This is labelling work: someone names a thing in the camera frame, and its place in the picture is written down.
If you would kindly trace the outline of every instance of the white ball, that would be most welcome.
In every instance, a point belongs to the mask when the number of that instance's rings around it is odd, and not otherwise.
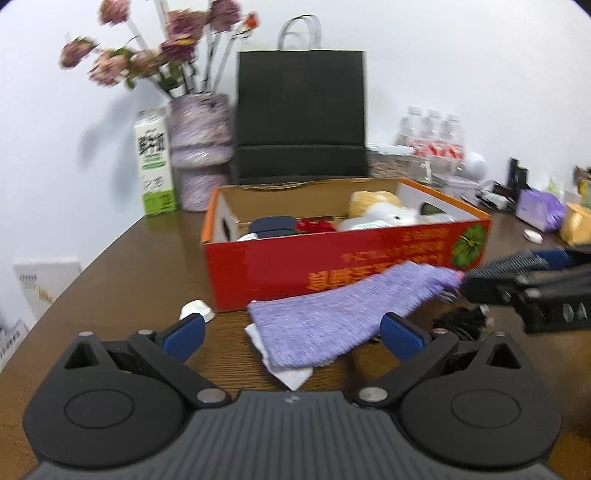
[[[486,177],[486,171],[487,167],[484,157],[476,152],[468,152],[459,174],[465,179],[481,181]]]

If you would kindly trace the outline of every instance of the red box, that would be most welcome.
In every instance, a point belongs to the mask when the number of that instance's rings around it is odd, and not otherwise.
[[[250,223],[275,215],[339,220],[358,190],[395,193],[407,207],[428,203],[454,223],[352,232],[311,233],[236,242]],[[228,186],[212,195],[203,225],[209,277],[218,311],[340,287],[412,260],[464,270],[480,263],[491,217],[410,180],[335,179],[281,185]]]

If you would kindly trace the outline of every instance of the white and green carton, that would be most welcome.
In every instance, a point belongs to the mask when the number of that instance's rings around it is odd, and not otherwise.
[[[146,215],[175,211],[177,201],[170,167],[170,144],[166,118],[161,110],[138,113],[135,148]]]

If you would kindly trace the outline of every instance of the purple package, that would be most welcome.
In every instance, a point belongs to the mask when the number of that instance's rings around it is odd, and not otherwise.
[[[346,287],[253,301],[248,311],[273,365],[317,366],[375,336],[385,313],[406,317],[444,289],[458,288],[461,278],[449,268],[405,262]]]
[[[541,232],[554,232],[562,226],[566,206],[551,193],[523,190],[515,215]]]

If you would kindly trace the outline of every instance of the white wall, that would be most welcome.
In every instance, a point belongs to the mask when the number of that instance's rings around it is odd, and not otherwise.
[[[407,105],[460,115],[468,148],[505,178],[509,156],[534,184],[567,181],[587,164],[591,131],[591,20],[571,0],[245,0],[262,25],[246,48],[274,48],[285,20],[315,13],[323,47],[367,51],[368,141],[390,142]],[[99,0],[12,0],[0,12],[0,309],[33,319],[15,258],[92,262],[142,216],[132,126],[163,99],[129,93],[57,66],[64,35],[118,46],[124,25],[100,27]],[[206,0],[171,0],[204,8]],[[134,0],[149,43],[161,41],[152,3]],[[235,90],[230,61],[221,89]]]

